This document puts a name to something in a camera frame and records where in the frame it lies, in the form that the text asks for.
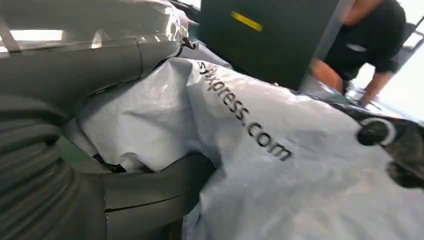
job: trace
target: yellow label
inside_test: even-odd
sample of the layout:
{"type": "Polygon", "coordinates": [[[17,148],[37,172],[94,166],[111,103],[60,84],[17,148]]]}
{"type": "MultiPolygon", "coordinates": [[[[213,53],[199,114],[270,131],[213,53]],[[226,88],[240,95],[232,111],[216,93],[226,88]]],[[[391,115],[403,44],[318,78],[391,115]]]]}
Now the yellow label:
{"type": "Polygon", "coordinates": [[[259,31],[259,32],[262,31],[262,25],[260,25],[259,23],[253,21],[252,19],[249,19],[249,18],[241,15],[240,13],[237,13],[235,11],[232,11],[231,12],[231,16],[234,19],[236,19],[236,20],[238,20],[238,21],[246,24],[247,26],[253,28],[256,31],[259,31]]]}

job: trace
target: man's arm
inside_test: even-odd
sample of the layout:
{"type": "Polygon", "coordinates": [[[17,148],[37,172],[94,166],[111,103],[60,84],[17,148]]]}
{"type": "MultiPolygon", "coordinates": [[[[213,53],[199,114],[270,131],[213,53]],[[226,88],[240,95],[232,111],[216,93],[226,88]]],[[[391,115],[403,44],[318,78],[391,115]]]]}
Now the man's arm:
{"type": "Polygon", "coordinates": [[[391,71],[375,72],[372,80],[365,88],[365,94],[359,102],[362,105],[367,105],[373,101],[392,77],[393,73],[391,71]]]}
{"type": "Polygon", "coordinates": [[[325,62],[314,59],[310,70],[321,83],[332,87],[338,92],[342,92],[343,83],[342,78],[325,62]]]}

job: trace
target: black panel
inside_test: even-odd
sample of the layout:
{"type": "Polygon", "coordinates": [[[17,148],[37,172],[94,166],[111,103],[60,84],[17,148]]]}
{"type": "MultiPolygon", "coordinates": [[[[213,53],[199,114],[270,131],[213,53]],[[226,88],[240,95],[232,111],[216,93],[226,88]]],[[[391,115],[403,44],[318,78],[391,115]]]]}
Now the black panel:
{"type": "Polygon", "coordinates": [[[253,77],[297,89],[317,47],[323,48],[320,55],[329,49],[341,26],[334,16],[349,2],[203,0],[199,38],[253,77]],[[262,30],[235,20],[233,11],[261,24],[262,30]]]}
{"type": "Polygon", "coordinates": [[[111,212],[175,198],[201,188],[214,170],[207,157],[191,154],[157,173],[105,174],[106,210],[111,212]]]}

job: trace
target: plastic packaging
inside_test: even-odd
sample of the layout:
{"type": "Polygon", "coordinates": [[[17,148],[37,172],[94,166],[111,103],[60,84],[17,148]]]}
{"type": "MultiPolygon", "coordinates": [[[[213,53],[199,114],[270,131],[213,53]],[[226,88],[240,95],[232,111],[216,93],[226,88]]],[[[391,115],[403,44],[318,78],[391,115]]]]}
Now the plastic packaging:
{"type": "Polygon", "coordinates": [[[103,158],[160,171],[198,151],[218,168],[186,240],[417,240],[424,131],[204,61],[172,58],[80,115],[103,158]]]}

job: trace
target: green surface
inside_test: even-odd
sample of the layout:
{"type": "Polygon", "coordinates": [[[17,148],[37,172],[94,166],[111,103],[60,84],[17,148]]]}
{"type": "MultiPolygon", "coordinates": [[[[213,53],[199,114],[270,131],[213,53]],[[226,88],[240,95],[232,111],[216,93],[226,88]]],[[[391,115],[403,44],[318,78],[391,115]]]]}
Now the green surface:
{"type": "Polygon", "coordinates": [[[110,173],[104,169],[97,161],[81,151],[77,146],[70,143],[66,138],[61,137],[57,142],[62,151],[62,158],[80,173],[110,173]]]}

